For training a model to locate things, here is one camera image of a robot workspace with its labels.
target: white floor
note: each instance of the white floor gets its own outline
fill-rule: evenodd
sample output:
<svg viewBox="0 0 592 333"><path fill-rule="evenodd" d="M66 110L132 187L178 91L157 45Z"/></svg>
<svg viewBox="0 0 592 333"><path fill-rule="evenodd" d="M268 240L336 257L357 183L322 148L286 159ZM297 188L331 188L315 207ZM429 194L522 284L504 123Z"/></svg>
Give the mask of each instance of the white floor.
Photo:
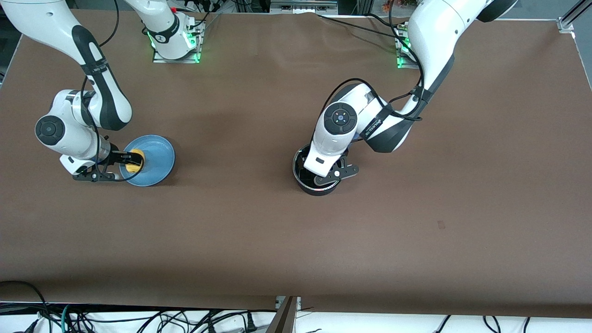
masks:
<svg viewBox="0 0 592 333"><path fill-rule="evenodd" d="M93 313L89 318L99 320L119 320L130 318L144 318L156 312L112 312ZM189 321L199 321L207 312L186 312ZM254 313L253 321L256 326L269 325L273 313ZM23 332L37 318L36 315L0 316L0 333ZM384 315L367 313L327 313L300 312L296 320L295 333L310 333L321 329L319 333L434 333L444 316L442 315ZM503 333L523 333L525 318L497 317ZM144 333L154 333L160 320L154 320ZM142 321L122 322L114 324L94 323L95 333L134 333L144 323ZM233 317L215 326L217 333L225 333L243 327L243 320ZM47 320L42 319L34 332L47 333ZM54 324L53 332L59 333L60 327ZM162 333L183 333L183 329L176 325L167 325ZM480 316L452 316L442 330L442 333L490 333ZM532 318L527 333L590 333L592 319L558 319Z"/></svg>

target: brown tabletop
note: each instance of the brown tabletop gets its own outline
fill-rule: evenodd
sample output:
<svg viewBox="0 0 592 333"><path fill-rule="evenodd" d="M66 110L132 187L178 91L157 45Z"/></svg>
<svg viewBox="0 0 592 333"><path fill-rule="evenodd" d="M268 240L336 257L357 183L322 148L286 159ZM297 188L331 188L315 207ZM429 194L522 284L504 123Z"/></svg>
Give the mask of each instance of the brown tabletop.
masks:
<svg viewBox="0 0 592 333"><path fill-rule="evenodd" d="M111 32L113 12L75 15ZM389 37L222 15L202 63L168 65L141 28L122 12L103 47L134 115L102 133L120 148L167 137L173 173L149 188L72 180L33 128L82 71L23 38L0 89L0 279L52 302L253 309L298 294L315 310L592 317L592 93L554 22L474 23L405 144L357 143L359 175L325 197L298 188L292 158L339 82L385 99L415 84Z"/></svg>

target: black strap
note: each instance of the black strap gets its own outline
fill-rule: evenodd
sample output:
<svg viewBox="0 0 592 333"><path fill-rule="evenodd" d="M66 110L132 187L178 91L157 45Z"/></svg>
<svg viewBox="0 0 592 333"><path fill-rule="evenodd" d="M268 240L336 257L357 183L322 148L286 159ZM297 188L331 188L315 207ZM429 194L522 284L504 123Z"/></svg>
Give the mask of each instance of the black strap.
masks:
<svg viewBox="0 0 592 333"><path fill-rule="evenodd" d="M82 68L84 74L92 76L105 72L108 66L107 59L101 58L94 62L80 65L80 68Z"/></svg>
<svg viewBox="0 0 592 333"><path fill-rule="evenodd" d="M165 31L156 32L146 28L154 41L160 44L166 44L169 42L169 39L177 33L179 30L179 17L177 15L173 16L175 17L175 22L173 22L173 25Z"/></svg>
<svg viewBox="0 0 592 333"><path fill-rule="evenodd" d="M364 128L362 133L360 133L360 137L364 140L367 140L372 134L382 125L384 120L395 110L392 108L390 104L385 105L380 112L370 121L370 123Z"/></svg>
<svg viewBox="0 0 592 333"><path fill-rule="evenodd" d="M423 89L423 87L420 87L418 85L413 87L413 89L411 89L409 94L421 98L426 103L430 103L430 101L432 100L432 97L434 96L434 93L432 93L431 91L429 91L427 89Z"/></svg>

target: yellow object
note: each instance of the yellow object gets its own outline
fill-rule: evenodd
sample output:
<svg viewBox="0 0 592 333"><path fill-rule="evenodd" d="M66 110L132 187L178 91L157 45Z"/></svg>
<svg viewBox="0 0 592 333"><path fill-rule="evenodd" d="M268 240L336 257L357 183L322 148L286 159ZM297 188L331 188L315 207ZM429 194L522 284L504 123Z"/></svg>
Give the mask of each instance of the yellow object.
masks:
<svg viewBox="0 0 592 333"><path fill-rule="evenodd" d="M140 155L142 155L142 164L144 164L144 160L146 159L146 157L144 156L144 152L141 151L140 149L132 149L131 150L132 153L138 153ZM131 174L135 174L136 172L140 171L141 165L133 165L133 164L126 164L126 170L127 172L131 173Z"/></svg>

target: teal cable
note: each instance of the teal cable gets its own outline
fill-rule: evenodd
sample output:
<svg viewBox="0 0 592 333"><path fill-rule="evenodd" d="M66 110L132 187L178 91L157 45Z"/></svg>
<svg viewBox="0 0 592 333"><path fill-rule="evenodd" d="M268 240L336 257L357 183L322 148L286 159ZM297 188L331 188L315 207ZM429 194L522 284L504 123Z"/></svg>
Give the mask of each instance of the teal cable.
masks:
<svg viewBox="0 0 592 333"><path fill-rule="evenodd" d="M64 311L62 311L62 333L66 333L66 313L67 313L69 307L70 307L70 304L66 305L64 307Z"/></svg>

